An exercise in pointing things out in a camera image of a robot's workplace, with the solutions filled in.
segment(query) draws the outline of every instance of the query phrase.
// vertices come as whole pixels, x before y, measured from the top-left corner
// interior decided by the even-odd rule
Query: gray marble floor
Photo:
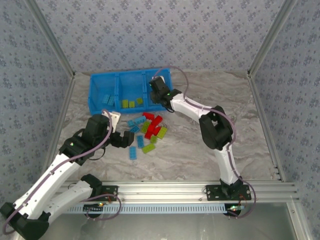
[[[238,137],[232,149],[235,163],[244,179],[272,180],[275,172],[265,136],[245,72],[187,71],[188,96],[207,106],[220,105],[235,122]],[[173,87],[184,90],[181,73],[171,71]],[[77,73],[74,91],[63,124],[58,147],[91,116],[87,104],[90,76]],[[202,141],[199,124],[179,113],[155,112],[163,117],[168,132],[156,143],[156,149],[143,154],[137,149],[137,160],[129,159],[128,148],[108,146],[105,156],[86,163],[70,177],[78,180],[93,174],[100,180],[188,180],[206,181],[220,178],[215,155]],[[128,130],[127,121],[141,116],[123,114],[117,130]]]

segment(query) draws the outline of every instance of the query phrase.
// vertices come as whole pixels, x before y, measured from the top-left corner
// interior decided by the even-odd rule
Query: toy brick
[[[156,128],[153,130],[153,135],[157,136],[158,133],[159,133],[159,131],[160,131],[160,129],[161,129],[160,126],[156,127]]]
[[[150,123],[149,121],[145,121],[144,124],[142,125],[142,128],[141,128],[140,131],[141,131],[142,133],[146,134],[147,131],[148,131],[148,127],[149,127],[150,124],[151,124],[151,123]]]
[[[114,104],[115,104],[115,97],[110,96],[109,101],[108,101],[108,105],[113,106]]]
[[[147,154],[148,152],[152,151],[155,148],[156,148],[156,146],[153,143],[150,143],[149,145],[142,148],[142,152],[144,154]]]
[[[150,143],[155,144],[157,142],[157,137],[156,136],[151,136],[150,138]]]
[[[154,120],[152,120],[151,124],[154,126],[157,126],[159,123],[161,123],[163,118],[161,116],[156,116]]]
[[[138,126],[134,126],[133,128],[130,129],[130,132],[132,133],[138,133],[140,131],[140,128]]]
[[[102,103],[103,103],[103,104],[107,104],[108,101],[109,101],[109,98],[110,98],[110,95],[109,95],[109,94],[105,94],[105,95],[103,96]]]
[[[147,120],[146,116],[140,116],[140,117],[133,119],[135,124],[143,124],[146,120]]]
[[[146,138],[146,139],[151,139],[151,136],[152,136],[152,132],[151,131],[147,131],[146,132],[146,134],[144,135],[144,137]]]
[[[157,134],[156,136],[157,136],[158,138],[160,138],[160,139],[163,139],[164,136],[166,135],[167,130],[168,130],[168,129],[167,129],[166,127],[162,126],[161,129],[160,129],[160,131],[158,132],[158,134]]]
[[[142,135],[139,135],[136,137],[136,140],[138,142],[138,148],[142,149],[145,146],[144,137]]]
[[[142,116],[145,116],[146,119],[149,119],[149,120],[151,120],[151,121],[152,121],[153,119],[155,119],[155,115],[152,114],[152,113],[148,113],[148,112],[142,113]]]
[[[141,104],[144,103],[144,100],[142,99],[142,97],[138,97],[138,98],[136,99],[136,102],[138,103],[138,105],[141,105]]]
[[[122,108],[127,109],[129,106],[129,101],[127,99],[122,100]]]
[[[131,128],[135,125],[134,121],[133,120],[129,120],[126,122],[128,124],[128,126]]]
[[[135,101],[130,101],[129,108],[134,108],[134,107],[135,107]]]
[[[147,132],[150,132],[151,134],[153,134],[154,130],[155,130],[155,125],[152,125],[152,123],[148,126],[148,130]]]
[[[137,159],[137,148],[135,146],[129,147],[129,157],[130,157],[130,160]]]

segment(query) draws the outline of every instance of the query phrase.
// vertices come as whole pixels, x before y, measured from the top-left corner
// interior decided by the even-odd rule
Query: patterned wallpaper
[[[39,177],[69,77],[23,0],[0,9],[1,206]]]
[[[320,239],[320,2],[299,0],[255,82],[288,181]]]
[[[36,0],[75,72],[249,68],[283,0]]]

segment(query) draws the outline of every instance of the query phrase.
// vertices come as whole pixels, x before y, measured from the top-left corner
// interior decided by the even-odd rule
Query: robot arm
[[[152,88],[151,100],[153,103],[161,104],[167,110],[180,112],[200,124],[202,139],[209,148],[213,149],[217,158],[222,190],[227,196],[232,195],[243,183],[233,171],[228,157],[227,145],[231,142],[233,134],[230,123],[224,117],[212,111],[197,108],[187,103],[186,99],[188,102],[202,108],[212,108],[211,106],[205,106],[191,100],[188,97],[185,97],[185,99],[182,92],[177,89],[170,90],[164,83],[164,79],[160,76],[151,80],[150,86]],[[216,106],[213,109],[223,114],[225,113],[220,106]],[[231,153],[232,164],[235,167],[236,164],[231,146],[229,151]],[[234,170],[238,176],[240,176],[238,170]]]
[[[120,133],[116,131],[120,114],[111,112],[110,115],[112,117],[112,132],[101,148],[104,149],[108,145],[117,148],[130,146],[134,141],[134,133],[125,131],[123,136],[120,136]],[[83,176],[72,188],[54,197],[65,180],[76,172],[95,152],[74,161],[66,162],[55,172],[53,172],[53,169],[62,162],[83,154],[101,143],[108,133],[109,124],[109,118],[104,114],[96,114],[89,118],[84,129],[79,130],[64,142],[50,167],[32,188],[14,203],[6,202],[0,208],[0,213],[6,219],[18,210],[9,224],[24,239],[38,240],[47,231],[49,225],[67,209],[85,199],[102,194],[102,182],[88,174]],[[39,184],[45,178],[47,180],[43,184]],[[37,189],[35,194],[25,203],[27,197],[35,189]]]

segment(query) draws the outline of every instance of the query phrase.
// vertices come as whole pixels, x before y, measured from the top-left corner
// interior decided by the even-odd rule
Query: yellow-green lego brick
[[[156,146],[153,143],[150,143],[149,145],[142,148],[142,152],[144,154],[147,154],[148,152],[152,151],[155,148],[156,148]]]
[[[138,97],[138,98],[136,99],[136,102],[138,103],[138,105],[141,105],[141,104],[144,103],[144,100],[142,99],[142,97]]]
[[[127,109],[129,105],[129,101],[127,99],[122,100],[122,108]]]
[[[148,131],[148,127],[149,127],[150,124],[151,124],[151,122],[145,121],[145,122],[143,123],[143,125],[142,125],[142,128],[140,129],[140,132],[146,134],[147,131]]]
[[[167,130],[168,130],[168,128],[162,126],[160,131],[157,134],[157,137],[160,138],[160,139],[163,139],[164,136],[166,135]]]
[[[157,137],[156,136],[152,136],[150,138],[150,143],[155,144],[157,142]]]
[[[134,108],[134,107],[135,107],[135,101],[130,101],[129,108]]]

